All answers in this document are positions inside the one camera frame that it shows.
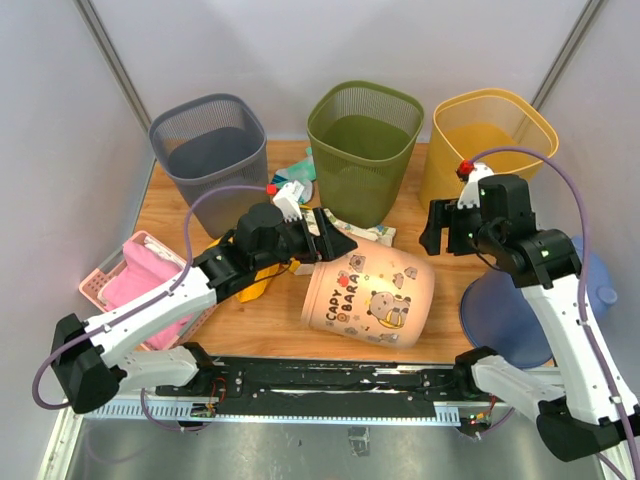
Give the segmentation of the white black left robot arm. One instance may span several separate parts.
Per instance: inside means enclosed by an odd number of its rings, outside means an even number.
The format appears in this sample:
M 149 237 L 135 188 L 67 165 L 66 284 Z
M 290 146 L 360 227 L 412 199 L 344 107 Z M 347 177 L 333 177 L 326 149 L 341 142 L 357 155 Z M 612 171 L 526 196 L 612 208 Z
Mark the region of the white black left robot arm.
M 49 363 L 68 406 L 85 414 L 119 392 L 158 386 L 183 387 L 195 396 L 207 393 L 214 383 L 213 366 L 197 344 L 160 351 L 140 351 L 138 345 L 252 286 L 268 267 L 291 259 L 330 262 L 356 249 L 356 241 L 337 229 L 322 209 L 313 214 L 316 234 L 301 215 L 285 216 L 273 204 L 256 204 L 216 246 L 162 285 L 88 320 L 74 313 L 60 319 Z

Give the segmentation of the peach capybara plastic bucket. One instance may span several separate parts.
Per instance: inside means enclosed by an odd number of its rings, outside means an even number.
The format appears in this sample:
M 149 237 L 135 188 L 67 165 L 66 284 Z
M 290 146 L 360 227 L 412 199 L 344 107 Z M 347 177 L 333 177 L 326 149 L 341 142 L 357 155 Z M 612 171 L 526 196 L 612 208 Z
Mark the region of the peach capybara plastic bucket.
M 301 322 L 395 349 L 415 345 L 435 292 L 435 270 L 410 253 L 370 240 L 314 267 Z

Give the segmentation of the green slatted waste basket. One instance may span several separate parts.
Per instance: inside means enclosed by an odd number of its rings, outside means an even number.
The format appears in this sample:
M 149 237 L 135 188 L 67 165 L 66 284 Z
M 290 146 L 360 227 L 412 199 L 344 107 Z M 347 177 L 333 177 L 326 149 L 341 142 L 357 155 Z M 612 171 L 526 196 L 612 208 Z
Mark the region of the green slatted waste basket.
M 418 100 L 351 80 L 329 90 L 307 120 L 321 205 L 361 228 L 384 220 L 424 124 Z

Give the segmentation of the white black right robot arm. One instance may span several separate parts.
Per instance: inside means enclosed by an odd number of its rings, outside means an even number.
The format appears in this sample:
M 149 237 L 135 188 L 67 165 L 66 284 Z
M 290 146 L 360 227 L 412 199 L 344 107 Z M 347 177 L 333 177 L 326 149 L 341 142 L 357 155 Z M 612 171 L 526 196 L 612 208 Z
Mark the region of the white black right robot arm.
M 570 462 L 626 442 L 639 462 L 639 401 L 621 378 L 579 285 L 587 266 L 569 237 L 540 230 L 527 182 L 512 174 L 469 175 L 457 199 L 433 200 L 420 243 L 440 252 L 490 255 L 533 310 L 563 385 L 553 387 L 483 346 L 455 359 L 453 387 L 466 400 L 493 394 L 535 423 L 551 453 Z

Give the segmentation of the grey slatted waste basket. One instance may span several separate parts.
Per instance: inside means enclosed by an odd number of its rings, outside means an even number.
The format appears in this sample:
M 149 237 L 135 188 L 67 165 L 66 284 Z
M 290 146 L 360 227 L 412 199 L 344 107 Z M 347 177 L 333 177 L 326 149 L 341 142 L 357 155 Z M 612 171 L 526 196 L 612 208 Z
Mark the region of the grey slatted waste basket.
M 239 97 L 217 93 L 172 108 L 149 129 L 157 160 L 213 239 L 268 200 L 266 133 Z

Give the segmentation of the blue plastic bucket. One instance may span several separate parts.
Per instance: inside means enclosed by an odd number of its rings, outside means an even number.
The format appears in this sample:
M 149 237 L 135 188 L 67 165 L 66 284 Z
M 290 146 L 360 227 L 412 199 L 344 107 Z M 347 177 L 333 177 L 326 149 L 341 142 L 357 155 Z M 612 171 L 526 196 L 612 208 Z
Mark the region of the blue plastic bucket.
M 596 253 L 589 259 L 587 295 L 600 322 L 618 296 L 604 261 Z M 490 347 L 518 368 L 539 367 L 553 358 L 532 308 L 507 273 L 490 269 L 471 283 L 462 296 L 459 317 L 474 347 Z

